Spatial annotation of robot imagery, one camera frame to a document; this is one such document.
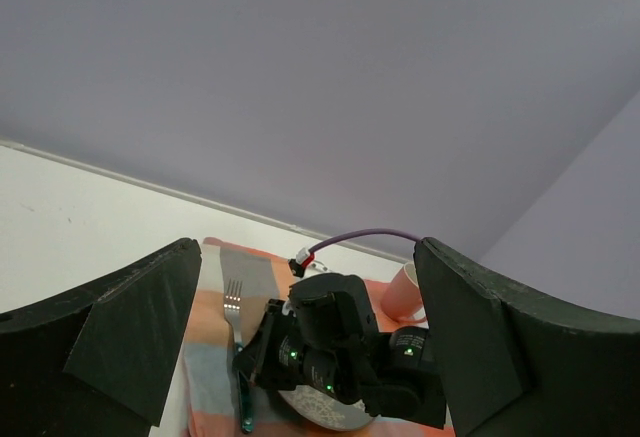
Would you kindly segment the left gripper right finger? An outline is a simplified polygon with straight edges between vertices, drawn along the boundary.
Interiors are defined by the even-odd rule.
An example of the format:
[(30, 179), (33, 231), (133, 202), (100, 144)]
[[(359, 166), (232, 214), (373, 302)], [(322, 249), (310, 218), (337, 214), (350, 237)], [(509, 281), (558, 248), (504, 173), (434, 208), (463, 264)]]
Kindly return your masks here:
[(635, 436), (639, 323), (483, 267), (434, 238), (414, 250), (459, 436)]

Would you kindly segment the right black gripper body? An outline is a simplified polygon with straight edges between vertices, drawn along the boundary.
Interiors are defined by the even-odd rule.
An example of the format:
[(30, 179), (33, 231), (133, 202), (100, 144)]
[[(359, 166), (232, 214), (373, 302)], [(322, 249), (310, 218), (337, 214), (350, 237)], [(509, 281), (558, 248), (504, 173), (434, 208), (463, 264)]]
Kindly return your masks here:
[(268, 301), (259, 327), (259, 386), (312, 387), (339, 402), (394, 402), (390, 332), (379, 330), (364, 281), (321, 274)]

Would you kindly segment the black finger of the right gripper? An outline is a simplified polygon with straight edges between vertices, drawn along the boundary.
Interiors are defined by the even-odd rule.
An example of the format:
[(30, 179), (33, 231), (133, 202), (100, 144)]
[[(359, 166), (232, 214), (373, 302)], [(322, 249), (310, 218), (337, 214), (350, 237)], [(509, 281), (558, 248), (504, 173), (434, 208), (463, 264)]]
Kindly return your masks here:
[(280, 301), (270, 299), (255, 335), (233, 358), (232, 368), (254, 386), (276, 386), (280, 372), (280, 335), (277, 329), (279, 322)]

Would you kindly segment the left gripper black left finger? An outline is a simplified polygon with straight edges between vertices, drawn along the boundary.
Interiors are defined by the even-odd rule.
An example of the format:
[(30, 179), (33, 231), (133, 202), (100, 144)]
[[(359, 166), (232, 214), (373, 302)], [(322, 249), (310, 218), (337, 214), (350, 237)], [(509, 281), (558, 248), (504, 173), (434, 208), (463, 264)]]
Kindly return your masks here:
[(2, 426), (159, 426), (201, 262), (182, 238), (2, 313)]

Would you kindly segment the dark round deer plate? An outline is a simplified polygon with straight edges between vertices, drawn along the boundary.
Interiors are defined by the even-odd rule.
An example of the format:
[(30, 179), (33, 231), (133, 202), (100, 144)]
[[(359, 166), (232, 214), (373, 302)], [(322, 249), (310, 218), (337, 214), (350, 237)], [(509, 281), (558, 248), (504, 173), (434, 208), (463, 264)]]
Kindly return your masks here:
[(362, 429), (375, 418), (365, 411), (362, 401), (346, 405), (309, 386), (278, 394), (300, 416), (324, 429), (347, 432)]

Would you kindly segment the fork with teal handle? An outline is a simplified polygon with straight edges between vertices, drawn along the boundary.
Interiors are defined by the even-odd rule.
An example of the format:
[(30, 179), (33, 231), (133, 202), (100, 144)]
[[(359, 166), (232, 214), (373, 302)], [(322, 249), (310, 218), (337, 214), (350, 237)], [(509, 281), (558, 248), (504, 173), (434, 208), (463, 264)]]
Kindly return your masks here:
[[(225, 284), (223, 298), (224, 317), (233, 335), (234, 356), (237, 356), (244, 348), (240, 317), (241, 293), (241, 281), (229, 280)], [(250, 386), (247, 379), (237, 370), (235, 370), (235, 377), (238, 394), (239, 426), (241, 432), (248, 435), (254, 431), (254, 410)]]

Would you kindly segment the orange grey checkered cloth napkin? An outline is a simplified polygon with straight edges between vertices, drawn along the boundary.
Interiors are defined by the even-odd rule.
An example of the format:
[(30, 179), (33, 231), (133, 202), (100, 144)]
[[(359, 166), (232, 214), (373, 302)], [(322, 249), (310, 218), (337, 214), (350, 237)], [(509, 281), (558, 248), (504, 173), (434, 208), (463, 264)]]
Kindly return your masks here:
[[(229, 280), (242, 281), (242, 336), (256, 332), (265, 304), (283, 298), (294, 277), (285, 258), (208, 237), (185, 333), (183, 360), (187, 386), (184, 436), (238, 436), (236, 382), (231, 373), (233, 337), (223, 312)], [(398, 419), (378, 418), (347, 432), (324, 429), (300, 416), (278, 394), (253, 389), (256, 436), (451, 436), (452, 425), (434, 429)]]

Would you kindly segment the red white paper cup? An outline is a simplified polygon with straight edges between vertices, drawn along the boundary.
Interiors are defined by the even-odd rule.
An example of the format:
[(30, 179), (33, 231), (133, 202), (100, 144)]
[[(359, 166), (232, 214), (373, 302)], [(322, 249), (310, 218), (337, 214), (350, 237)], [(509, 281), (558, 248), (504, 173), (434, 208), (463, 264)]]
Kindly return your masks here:
[(387, 317), (398, 323), (418, 325), (427, 322), (426, 315), (414, 317), (424, 308), (414, 263), (405, 263), (396, 273), (382, 294), (380, 307)]

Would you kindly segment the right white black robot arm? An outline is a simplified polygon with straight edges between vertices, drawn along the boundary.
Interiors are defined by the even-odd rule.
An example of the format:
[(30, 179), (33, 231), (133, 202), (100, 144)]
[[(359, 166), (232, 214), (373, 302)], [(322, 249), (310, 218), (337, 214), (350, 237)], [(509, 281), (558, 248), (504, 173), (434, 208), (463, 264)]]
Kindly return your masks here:
[(324, 273), (267, 302), (233, 368), (264, 390), (307, 386), (372, 417), (443, 428), (446, 400), (430, 333), (415, 326), (382, 332), (364, 281)]

